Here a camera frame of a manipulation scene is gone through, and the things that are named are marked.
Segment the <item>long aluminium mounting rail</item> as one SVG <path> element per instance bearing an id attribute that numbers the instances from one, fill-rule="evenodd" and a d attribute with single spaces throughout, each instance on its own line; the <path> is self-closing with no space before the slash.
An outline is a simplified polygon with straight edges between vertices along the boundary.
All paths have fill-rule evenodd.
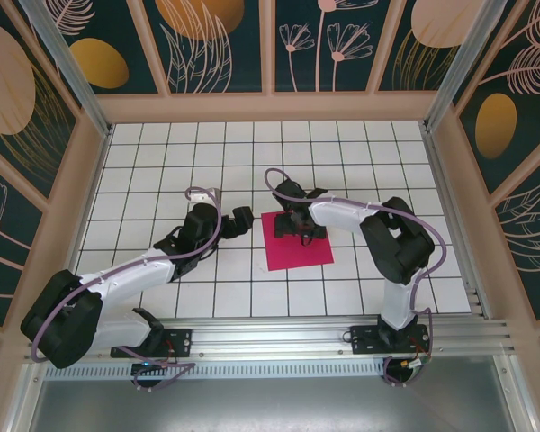
<path id="1" fill-rule="evenodd" d="M 166 319 L 167 329 L 190 329 L 196 360 L 286 360 L 350 358 L 345 332 L 374 325 L 374 316 Z M 476 315 L 433 318 L 432 356 L 514 354 L 515 342 L 502 319 Z"/>

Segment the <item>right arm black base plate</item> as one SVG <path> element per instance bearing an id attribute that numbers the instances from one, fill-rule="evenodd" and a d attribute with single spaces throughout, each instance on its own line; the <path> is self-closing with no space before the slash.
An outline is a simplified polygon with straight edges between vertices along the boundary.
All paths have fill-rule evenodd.
<path id="1" fill-rule="evenodd" d="M 418 347 L 429 350 L 430 336 L 424 324 L 396 330 L 380 323 L 351 327 L 350 342 L 355 355 L 415 354 Z"/>

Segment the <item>grey metal base sheet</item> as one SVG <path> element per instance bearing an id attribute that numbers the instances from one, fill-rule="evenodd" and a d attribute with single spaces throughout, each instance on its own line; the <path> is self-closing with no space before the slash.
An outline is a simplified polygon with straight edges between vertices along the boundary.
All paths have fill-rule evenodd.
<path id="1" fill-rule="evenodd" d="M 374 377 L 47 382 L 31 432 L 515 432 L 494 387 L 393 389 Z"/>

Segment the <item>aluminium side rail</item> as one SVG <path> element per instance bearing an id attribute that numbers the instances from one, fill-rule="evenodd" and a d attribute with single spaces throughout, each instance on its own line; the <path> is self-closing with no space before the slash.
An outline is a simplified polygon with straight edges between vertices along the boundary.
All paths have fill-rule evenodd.
<path id="1" fill-rule="evenodd" d="M 482 296 L 482 281 L 477 275 L 475 260 L 470 250 L 452 182 L 446 165 L 439 155 L 432 135 L 423 132 L 422 139 L 435 179 L 436 191 L 443 209 L 450 244 L 448 258 L 440 269 L 430 276 L 436 311 L 448 315 L 474 315 L 487 318 L 489 306 Z"/>
<path id="2" fill-rule="evenodd" d="M 79 261 L 79 255 L 80 255 L 80 248 L 86 235 L 89 214 L 94 206 L 96 190 L 97 190 L 98 183 L 102 175 L 102 171 L 104 169 L 104 161 L 107 156 L 107 152 L 110 146 L 112 135 L 113 135 L 113 125 L 111 124 L 110 129 L 103 136 L 100 142 L 100 146 L 95 155 L 93 171 L 86 185 L 84 200 L 82 201 L 82 207 L 79 211 L 78 219 L 76 220 L 76 226 L 75 226 L 73 238 L 67 252 L 65 268 L 68 268 L 70 270 L 77 269 L 77 263 Z"/>

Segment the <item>aluminium corner post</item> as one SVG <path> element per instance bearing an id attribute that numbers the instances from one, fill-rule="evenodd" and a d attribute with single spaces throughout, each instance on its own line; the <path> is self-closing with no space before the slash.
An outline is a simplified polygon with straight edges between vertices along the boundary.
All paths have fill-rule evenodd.
<path id="1" fill-rule="evenodd" d="M 107 138 L 110 123 L 69 46 L 50 18 L 46 6 L 41 0 L 19 0 L 19 2 L 49 53 L 57 61 L 62 75 L 67 79 L 95 128 L 104 138 Z"/>
<path id="2" fill-rule="evenodd" d="M 421 125 L 426 135 L 431 135 L 442 121 L 454 100 L 455 94 L 470 73 L 488 38 L 500 20 L 508 0 L 483 0 L 463 44 L 438 88 L 436 97 Z"/>

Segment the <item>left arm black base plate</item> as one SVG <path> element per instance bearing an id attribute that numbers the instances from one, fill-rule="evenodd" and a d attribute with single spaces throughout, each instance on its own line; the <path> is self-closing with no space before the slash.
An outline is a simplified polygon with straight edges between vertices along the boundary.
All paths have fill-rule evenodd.
<path id="1" fill-rule="evenodd" d="M 190 355 L 193 333 L 189 328 L 151 330 L 141 345 L 128 349 L 148 358 L 177 359 Z"/>

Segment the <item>magenta cloth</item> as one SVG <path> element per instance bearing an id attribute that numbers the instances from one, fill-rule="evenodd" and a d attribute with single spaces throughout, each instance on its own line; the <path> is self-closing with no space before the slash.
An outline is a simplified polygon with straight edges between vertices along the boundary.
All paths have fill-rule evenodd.
<path id="1" fill-rule="evenodd" d="M 261 215 L 266 262 L 270 271 L 290 270 L 307 266 L 333 264 L 334 257 L 329 237 L 302 243 L 300 237 L 275 236 L 275 217 L 279 211 Z"/>

